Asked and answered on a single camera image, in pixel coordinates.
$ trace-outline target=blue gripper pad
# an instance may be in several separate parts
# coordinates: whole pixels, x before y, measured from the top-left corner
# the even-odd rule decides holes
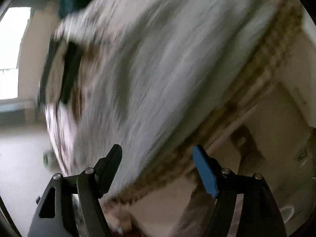
[[[219,193],[216,176],[198,146],[193,148],[193,161],[200,174],[206,192],[211,194],[213,198],[216,198]]]

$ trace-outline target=bright window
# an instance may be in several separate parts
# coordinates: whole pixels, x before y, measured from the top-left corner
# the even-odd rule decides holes
[[[13,7],[0,21],[0,100],[18,97],[18,59],[30,15],[30,7]]]

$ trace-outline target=bed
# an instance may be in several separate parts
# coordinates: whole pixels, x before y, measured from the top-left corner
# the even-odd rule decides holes
[[[227,3],[218,7],[221,0],[207,1],[213,2],[213,7],[197,9],[202,0],[93,0],[85,9],[65,17],[52,37],[59,45],[45,84],[42,77],[46,96],[42,103],[63,174],[77,174],[94,166],[115,143],[123,147],[122,164],[102,202],[133,203],[190,174],[194,169],[192,147],[201,144],[211,154],[278,81],[301,30],[300,3],[242,0],[245,7],[235,8],[234,0],[224,0]],[[254,5],[243,17],[249,1]],[[230,6],[240,20],[231,25],[221,16],[225,11],[231,17]],[[194,32],[204,26],[202,20],[194,20],[197,15],[211,16],[204,20],[217,15],[219,20]],[[232,29],[216,28],[223,23]],[[201,34],[212,38],[195,43],[192,38]],[[223,41],[225,34],[229,38]],[[179,36],[187,39],[173,43]],[[65,103],[60,101],[60,90],[63,54],[69,43],[82,53]],[[194,54],[205,60],[191,61]],[[166,64],[172,71],[164,68]]]

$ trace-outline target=white blanket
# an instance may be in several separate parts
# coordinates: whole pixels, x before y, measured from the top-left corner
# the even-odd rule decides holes
[[[75,138],[71,173],[112,145],[123,160],[108,195],[150,174],[216,106],[280,0],[94,0],[56,31],[98,48],[100,75]]]

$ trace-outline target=wall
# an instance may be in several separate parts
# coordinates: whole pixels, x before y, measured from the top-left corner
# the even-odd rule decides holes
[[[43,11],[34,11],[20,50],[18,98],[0,103],[23,101],[36,97],[48,42],[59,22],[57,8],[49,4]]]
[[[35,199],[54,173],[43,164],[43,152],[50,148],[45,125],[0,129],[0,195],[22,236],[27,236]]]

